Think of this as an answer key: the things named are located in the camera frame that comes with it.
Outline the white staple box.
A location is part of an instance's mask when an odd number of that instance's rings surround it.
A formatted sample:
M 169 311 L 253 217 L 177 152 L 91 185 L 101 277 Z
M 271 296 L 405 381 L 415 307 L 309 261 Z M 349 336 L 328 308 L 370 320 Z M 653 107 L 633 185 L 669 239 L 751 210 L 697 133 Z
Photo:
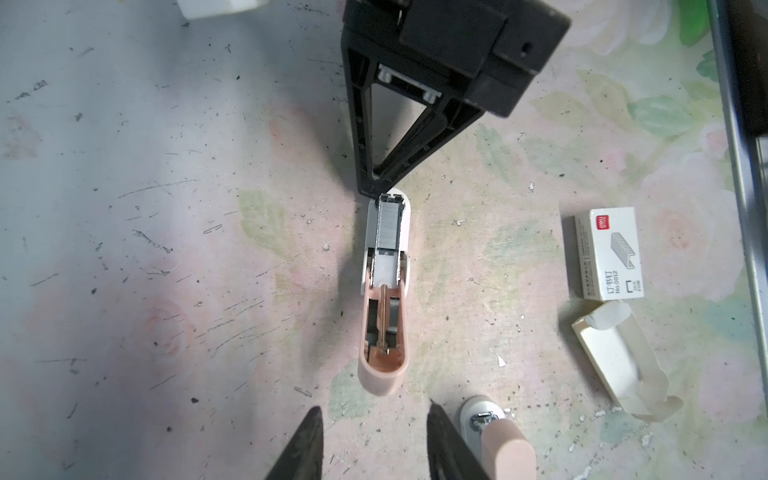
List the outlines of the white staple box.
M 592 366 L 621 409 L 646 422 L 664 422 L 682 410 L 670 381 L 630 306 L 608 301 L 572 324 Z

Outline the pink stapler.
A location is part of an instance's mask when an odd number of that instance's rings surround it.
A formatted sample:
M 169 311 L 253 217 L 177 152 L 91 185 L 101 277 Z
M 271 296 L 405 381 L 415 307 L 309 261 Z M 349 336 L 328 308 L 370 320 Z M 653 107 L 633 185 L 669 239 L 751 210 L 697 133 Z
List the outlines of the pink stapler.
M 393 188 L 369 202 L 358 378 L 376 396 L 388 396 L 400 388 L 410 361 L 406 322 L 410 224 L 410 200 L 403 191 Z
M 487 396 L 467 399 L 458 414 L 459 431 L 490 479 L 536 479 L 537 460 L 532 444 Z

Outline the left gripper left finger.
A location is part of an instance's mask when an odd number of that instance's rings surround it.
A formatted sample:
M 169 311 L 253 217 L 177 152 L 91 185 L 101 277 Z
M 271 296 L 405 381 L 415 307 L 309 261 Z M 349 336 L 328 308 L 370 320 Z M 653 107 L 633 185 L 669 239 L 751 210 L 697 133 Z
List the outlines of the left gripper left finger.
M 324 457 L 323 415 L 312 407 L 269 471 L 266 480 L 320 480 Z

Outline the white staple box sleeve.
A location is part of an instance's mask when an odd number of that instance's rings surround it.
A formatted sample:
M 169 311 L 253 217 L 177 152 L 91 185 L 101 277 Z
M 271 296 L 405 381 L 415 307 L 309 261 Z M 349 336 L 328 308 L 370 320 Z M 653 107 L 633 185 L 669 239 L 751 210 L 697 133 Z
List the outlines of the white staple box sleeve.
M 645 297 L 635 209 L 591 209 L 574 217 L 583 297 Z

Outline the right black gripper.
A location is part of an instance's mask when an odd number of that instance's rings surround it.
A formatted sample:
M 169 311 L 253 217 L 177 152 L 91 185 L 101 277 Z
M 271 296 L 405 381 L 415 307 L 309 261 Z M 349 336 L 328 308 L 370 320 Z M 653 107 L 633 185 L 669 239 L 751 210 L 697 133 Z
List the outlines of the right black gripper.
M 571 27 L 543 1 L 349 1 L 342 58 L 357 191 L 377 198 L 484 112 L 511 114 Z M 374 91 L 374 166 L 372 86 Z

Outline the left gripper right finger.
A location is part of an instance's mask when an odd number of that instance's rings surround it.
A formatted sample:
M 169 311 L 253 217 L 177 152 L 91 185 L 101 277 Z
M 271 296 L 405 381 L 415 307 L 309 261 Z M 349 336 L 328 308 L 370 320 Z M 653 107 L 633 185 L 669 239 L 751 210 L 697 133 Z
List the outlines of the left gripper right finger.
M 430 405 L 426 429 L 431 479 L 489 479 L 443 407 L 435 402 Z

